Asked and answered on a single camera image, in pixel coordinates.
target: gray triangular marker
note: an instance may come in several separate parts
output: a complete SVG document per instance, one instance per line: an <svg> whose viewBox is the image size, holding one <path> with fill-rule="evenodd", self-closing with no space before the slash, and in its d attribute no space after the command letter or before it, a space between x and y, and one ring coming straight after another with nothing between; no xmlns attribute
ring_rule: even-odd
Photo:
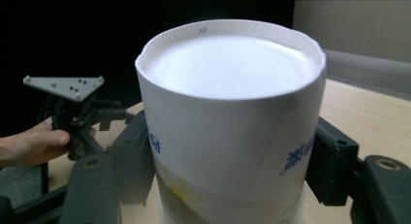
<svg viewBox="0 0 411 224"><path fill-rule="evenodd" d="M104 82L99 78L54 78L54 77L29 77L23 79L23 83L45 92L81 102Z"/></svg>

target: dark wall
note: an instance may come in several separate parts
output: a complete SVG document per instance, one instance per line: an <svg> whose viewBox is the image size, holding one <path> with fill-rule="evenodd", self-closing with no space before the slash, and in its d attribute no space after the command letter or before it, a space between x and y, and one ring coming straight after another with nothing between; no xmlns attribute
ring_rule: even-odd
<svg viewBox="0 0 411 224"><path fill-rule="evenodd" d="M0 136L28 129L46 93L32 77L99 77L99 98L141 100L134 61L156 34L195 20L292 26L294 0L0 0Z"/></svg>

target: wooden table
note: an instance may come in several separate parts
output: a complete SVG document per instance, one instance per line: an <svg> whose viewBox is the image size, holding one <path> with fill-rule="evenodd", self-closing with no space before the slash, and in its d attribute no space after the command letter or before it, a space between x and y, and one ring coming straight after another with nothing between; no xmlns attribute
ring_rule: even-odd
<svg viewBox="0 0 411 224"><path fill-rule="evenodd" d="M129 112L141 109L142 104L137 104ZM320 115L360 145L360 158L377 154L411 165L410 101L328 80ZM110 145L124 127L123 121L115 121L108 132L97 133L96 139L101 145ZM73 162L63 156L49 164L50 188L66 184ZM122 206L123 223L160 223L158 196L154 180L145 207ZM351 223L350 199L345 207L325 207L306 185L303 200L303 223Z"/></svg>

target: paper cup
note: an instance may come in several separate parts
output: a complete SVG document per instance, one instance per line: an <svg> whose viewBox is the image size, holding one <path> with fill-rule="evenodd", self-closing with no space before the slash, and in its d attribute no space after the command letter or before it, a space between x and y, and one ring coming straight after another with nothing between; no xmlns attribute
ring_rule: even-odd
<svg viewBox="0 0 411 224"><path fill-rule="evenodd" d="M326 78L306 35L216 19L168 30L136 60L171 223L295 223Z"/></svg>

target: hand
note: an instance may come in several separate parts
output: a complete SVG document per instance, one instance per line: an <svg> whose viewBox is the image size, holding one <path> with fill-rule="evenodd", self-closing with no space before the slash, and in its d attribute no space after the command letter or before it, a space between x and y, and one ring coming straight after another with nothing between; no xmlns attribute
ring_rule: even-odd
<svg viewBox="0 0 411 224"><path fill-rule="evenodd" d="M48 118L27 131L0 138L0 167L46 163L67 153L69 140L69 133L53 130Z"/></svg>

